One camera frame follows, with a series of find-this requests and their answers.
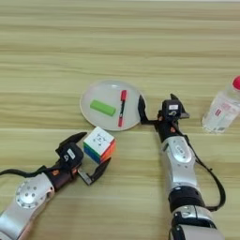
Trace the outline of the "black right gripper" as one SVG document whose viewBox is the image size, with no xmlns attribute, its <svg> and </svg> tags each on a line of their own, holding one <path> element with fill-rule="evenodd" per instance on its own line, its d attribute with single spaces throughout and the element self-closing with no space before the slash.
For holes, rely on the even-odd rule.
<svg viewBox="0 0 240 240">
<path fill-rule="evenodd" d="M 189 118 L 190 115 L 188 112 L 186 112 L 184 105 L 180 101 L 180 99 L 174 94 L 171 94 L 171 99 L 178 100 L 181 103 L 182 111 L 181 111 L 180 118 L 181 119 Z M 178 122 L 176 120 L 167 121 L 162 116 L 160 116 L 157 121 L 149 120 L 146 116 L 145 101 L 143 99 L 143 96 L 139 96 L 138 112 L 139 112 L 139 116 L 140 116 L 142 125 L 152 125 L 152 126 L 156 125 L 157 133 L 162 142 L 164 142 L 165 140 L 167 140 L 170 137 L 183 136 L 183 133 L 180 131 Z"/>
</svg>

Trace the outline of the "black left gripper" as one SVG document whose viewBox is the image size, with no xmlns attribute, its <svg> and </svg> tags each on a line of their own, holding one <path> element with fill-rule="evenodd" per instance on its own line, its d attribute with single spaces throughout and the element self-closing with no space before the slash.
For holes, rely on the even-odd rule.
<svg viewBox="0 0 240 240">
<path fill-rule="evenodd" d="M 60 154 L 63 150 L 63 147 L 68 143 L 78 143 L 84 136 L 86 132 L 80 132 L 74 135 L 71 135 L 67 139 L 59 143 L 58 148 L 55 150 L 57 154 Z M 65 161 L 62 158 L 59 158 L 53 166 L 50 168 L 44 168 L 44 173 L 47 175 L 51 181 L 55 191 L 58 191 L 68 182 L 71 182 L 76 178 L 77 171 L 78 175 L 84 181 L 87 186 L 94 184 L 101 176 L 105 173 L 111 159 L 108 158 L 104 162 L 100 163 L 94 173 L 89 175 L 82 168 L 79 167 L 82 165 L 82 161 L 79 159 L 73 159 Z"/>
</svg>

